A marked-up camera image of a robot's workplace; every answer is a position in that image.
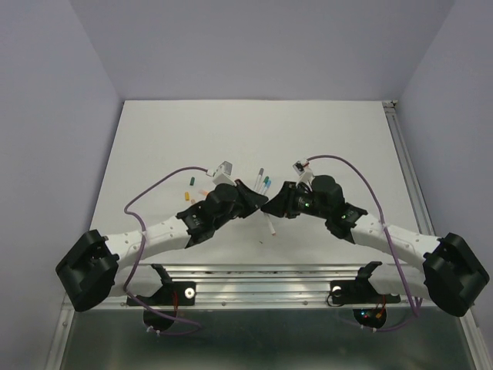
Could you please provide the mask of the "grey cap marker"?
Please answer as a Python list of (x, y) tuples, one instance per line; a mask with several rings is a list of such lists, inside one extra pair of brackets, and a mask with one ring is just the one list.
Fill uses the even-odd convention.
[(263, 172), (264, 172), (264, 168), (261, 167), (259, 169), (258, 174), (257, 174), (256, 182), (255, 182), (255, 185), (254, 185), (254, 190), (255, 191), (258, 191), (259, 186), (261, 185), (261, 182), (262, 182), (262, 179), (263, 179)]

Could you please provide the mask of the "brown cap marker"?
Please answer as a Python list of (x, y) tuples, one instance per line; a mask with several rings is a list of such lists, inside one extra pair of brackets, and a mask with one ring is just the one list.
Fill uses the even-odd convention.
[(277, 232), (276, 232), (276, 230), (275, 230), (275, 228), (274, 228), (274, 225), (273, 225), (272, 220), (270, 219), (270, 215), (269, 215), (269, 214), (267, 214), (267, 213), (264, 213), (263, 215), (264, 215), (265, 220), (266, 220), (266, 222), (267, 222), (267, 226), (268, 226), (268, 228), (269, 228), (270, 234), (271, 234), (272, 236), (276, 236), (276, 235), (277, 235)]

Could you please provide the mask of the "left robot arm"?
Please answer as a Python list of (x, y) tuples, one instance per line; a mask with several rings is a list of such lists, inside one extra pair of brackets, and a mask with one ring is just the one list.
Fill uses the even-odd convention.
[(247, 187), (241, 180), (221, 183), (201, 200), (177, 215), (122, 234), (102, 236), (86, 231), (55, 268), (72, 306), (88, 311), (113, 292), (124, 295), (117, 277), (127, 267), (167, 251), (201, 244), (226, 223), (247, 218), (260, 210), (268, 197)]

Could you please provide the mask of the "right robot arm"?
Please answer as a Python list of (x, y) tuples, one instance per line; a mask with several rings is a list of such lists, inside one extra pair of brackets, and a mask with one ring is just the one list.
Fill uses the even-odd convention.
[(348, 203), (341, 186), (327, 175), (314, 177), (309, 185), (285, 182), (261, 210), (279, 218), (301, 214), (320, 218), (336, 238), (396, 258), (392, 265), (372, 261), (361, 267), (352, 281), (336, 282), (333, 302), (337, 305), (392, 302), (410, 295), (462, 317), (490, 281), (462, 237), (453, 233), (437, 237), (385, 226), (366, 210)]

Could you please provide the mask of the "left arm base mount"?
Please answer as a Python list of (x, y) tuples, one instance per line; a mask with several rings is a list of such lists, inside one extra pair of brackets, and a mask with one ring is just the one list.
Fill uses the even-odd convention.
[(197, 321), (179, 316), (179, 309), (195, 304), (196, 283), (174, 281), (161, 264), (149, 265), (149, 272), (159, 277), (156, 287), (145, 294), (126, 293), (126, 304), (143, 309), (143, 324), (157, 336), (191, 335), (203, 327)]

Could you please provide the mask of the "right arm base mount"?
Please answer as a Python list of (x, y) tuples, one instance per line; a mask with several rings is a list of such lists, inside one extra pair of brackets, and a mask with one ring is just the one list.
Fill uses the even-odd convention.
[(370, 277), (382, 265), (382, 262), (372, 261), (361, 267), (353, 280), (332, 281), (326, 298), (327, 305), (339, 308), (346, 304), (369, 304), (371, 308), (354, 308), (354, 319), (363, 328), (381, 330), (387, 320), (387, 304), (401, 302), (398, 294), (379, 294), (370, 284)]

